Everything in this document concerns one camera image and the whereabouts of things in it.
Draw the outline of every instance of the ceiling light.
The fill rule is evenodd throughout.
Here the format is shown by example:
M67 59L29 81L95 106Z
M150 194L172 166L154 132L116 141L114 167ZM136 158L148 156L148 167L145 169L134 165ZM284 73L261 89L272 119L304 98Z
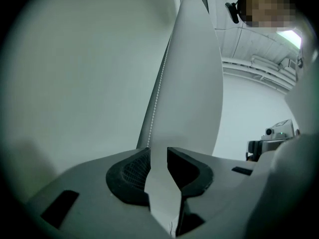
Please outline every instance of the ceiling light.
M298 49L300 49L301 37L297 35L292 30L277 32L279 35L290 41L293 45L295 45Z

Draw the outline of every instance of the black cutout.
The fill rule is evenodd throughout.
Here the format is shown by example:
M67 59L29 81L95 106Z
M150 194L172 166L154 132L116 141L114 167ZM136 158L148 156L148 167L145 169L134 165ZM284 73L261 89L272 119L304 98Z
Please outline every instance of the black cutout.
M106 183L122 202L150 206L149 196L144 192L146 178L151 170L150 154L150 148L145 148L114 164L107 171Z
M78 196L79 193L72 190L63 191L42 213L41 217L58 229Z
M242 167L238 167L238 166L234 167L231 170L234 172L242 173L242 174L246 174L246 175L251 175L251 173L253 172L253 170L251 170L251 169L242 168Z
M167 168L181 191L176 236L187 233L205 221L197 214L191 213L187 198L202 195L213 181L211 168L198 160L174 148L167 148Z
M193 229L197 228L205 221L197 214L191 213L187 204L187 200L183 199L180 205L178 225L175 235L181 236Z
M213 181L208 165L171 147L167 148L167 168L185 198L203 194Z

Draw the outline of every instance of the person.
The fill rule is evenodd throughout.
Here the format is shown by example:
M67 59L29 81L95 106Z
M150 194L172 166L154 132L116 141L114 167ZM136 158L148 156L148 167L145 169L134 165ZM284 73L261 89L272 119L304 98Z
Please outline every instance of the person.
M316 33L308 19L296 8L294 0L238 0L237 3L226 3L226 7L235 23L239 21L236 20L237 16L232 11L235 11L250 27L264 27L279 31L298 29L302 33L302 43L296 60L297 81L317 59Z

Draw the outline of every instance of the black mesh grid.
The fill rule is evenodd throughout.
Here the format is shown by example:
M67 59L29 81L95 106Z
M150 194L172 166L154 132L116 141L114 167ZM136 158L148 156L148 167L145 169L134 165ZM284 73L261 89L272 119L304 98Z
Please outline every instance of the black mesh grid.
M151 161L148 153L127 164L122 170L122 176L129 184L137 189L144 190L147 175L151 170Z

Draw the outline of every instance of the white panel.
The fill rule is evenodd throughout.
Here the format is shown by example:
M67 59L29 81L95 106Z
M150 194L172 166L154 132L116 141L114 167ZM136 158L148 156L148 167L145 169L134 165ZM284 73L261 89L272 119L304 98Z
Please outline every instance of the white panel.
M173 30L151 134L146 182L151 211L173 220L180 191L167 170L167 147L211 155L222 109L223 75L217 36L201 0L182 0ZM159 220L166 228L170 222Z
M24 201L136 148L179 0L32 0L4 47L4 143Z
M286 44L286 45L290 44L290 41L288 41L287 39L283 38L282 36L280 36L277 33L269 33L269 34L267 34L267 36L269 38L271 38L272 40L276 41L279 44Z
M227 25L227 17L229 17L227 9L225 8L226 0L216 0L216 8L217 10L217 24L215 25L216 28L226 29Z
M208 8L209 8L209 16L214 27L217 27L217 7L216 0L207 0Z
M279 64L288 55L288 53L289 50L285 46L273 41L270 49L263 57Z
M271 40L263 35L242 29L234 58L250 60L252 55L262 56L271 45Z

